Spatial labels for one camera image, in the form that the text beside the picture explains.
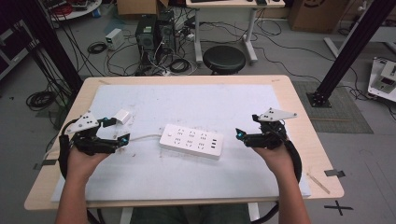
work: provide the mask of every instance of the chair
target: chair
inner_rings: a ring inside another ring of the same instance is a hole
[[[230,46],[215,46],[204,53],[204,64],[212,70],[212,75],[232,75],[244,68],[245,54]]]

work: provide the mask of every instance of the desk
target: desk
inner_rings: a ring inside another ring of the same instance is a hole
[[[219,21],[224,15],[231,15],[233,21],[240,20],[241,17],[238,16],[239,12],[246,11],[249,12],[246,21],[249,21],[247,33],[244,35],[244,44],[247,48],[247,53],[250,63],[255,63],[258,61],[256,53],[251,45],[250,38],[253,32],[253,25],[256,18],[257,8],[264,7],[284,7],[285,3],[283,1],[274,2],[272,0],[267,0],[267,6],[258,6],[255,1],[249,2],[247,0],[230,0],[230,1],[218,1],[218,2],[203,2],[203,3],[192,3],[191,0],[187,0],[186,4],[188,7],[195,9],[195,60],[198,63],[202,63],[202,51],[200,42],[200,32],[199,32],[199,22],[201,20],[201,14],[205,10],[208,14],[211,14],[212,18]]]
[[[364,13],[361,15],[359,20],[356,22],[356,24],[353,26],[352,30],[349,32],[348,36],[344,40],[342,46],[340,49],[338,49],[332,40],[329,37],[325,37],[323,40],[329,47],[329,49],[332,51],[332,54],[334,55],[335,58],[338,57],[338,55],[341,53],[343,50],[344,46],[346,45],[347,41],[349,38],[352,36],[353,32],[355,32],[356,28],[358,27],[358,24],[361,22],[363,17],[366,15],[366,12],[368,11],[368,8],[365,9]],[[386,27],[386,26],[380,26],[378,30],[375,32],[373,37],[370,39],[370,42],[384,42],[391,50],[393,50],[394,53],[396,53],[396,28],[395,27]]]
[[[326,176],[325,170],[332,165],[318,140],[318,136],[304,111],[296,91],[286,76],[228,76],[228,77],[92,77],[88,78],[72,106],[66,121],[78,118],[91,106],[96,90],[101,85],[209,85],[209,84],[259,84],[271,85],[279,105],[283,110],[299,114],[299,118],[288,120],[288,130],[293,136],[294,145],[298,148],[303,161],[304,170],[308,173],[307,180],[311,188],[311,196],[307,199],[340,198],[344,190],[336,176]],[[58,158],[58,151],[49,154],[48,160]],[[59,166],[44,166],[29,193],[25,208],[28,210],[57,209],[58,204],[50,199],[60,176]],[[89,207],[131,207],[150,205],[202,204],[202,203],[250,203],[273,201],[268,198],[249,199],[210,199],[210,200],[172,200],[172,201],[117,201],[88,202]]]
[[[79,10],[74,10],[73,9],[73,11],[69,15],[66,15],[66,16],[52,14],[51,15],[51,19],[53,21],[71,20],[71,19],[74,19],[74,18],[77,18],[77,17],[81,17],[81,16],[84,16],[84,15],[87,15],[88,13],[90,13],[90,12],[94,11],[95,9],[97,9],[101,4],[102,4],[102,0],[96,0],[94,2],[89,2],[88,6],[87,6],[87,10],[79,11]]]

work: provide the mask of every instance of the wrist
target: wrist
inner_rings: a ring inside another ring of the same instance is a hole
[[[67,184],[76,186],[76,187],[84,187],[87,185],[89,178],[75,175],[68,175],[66,177]]]
[[[298,184],[294,171],[284,171],[281,173],[274,173],[276,182],[279,186],[288,186],[291,184]]]

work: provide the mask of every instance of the power strip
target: power strip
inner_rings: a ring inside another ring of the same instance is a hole
[[[166,149],[218,160],[223,139],[222,134],[167,124],[160,145]]]

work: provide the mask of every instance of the green mat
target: green mat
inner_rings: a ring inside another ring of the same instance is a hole
[[[317,133],[373,133],[345,88],[336,88],[332,92],[329,99],[332,108],[312,107],[306,93],[314,92],[318,85],[317,82],[293,82]]]

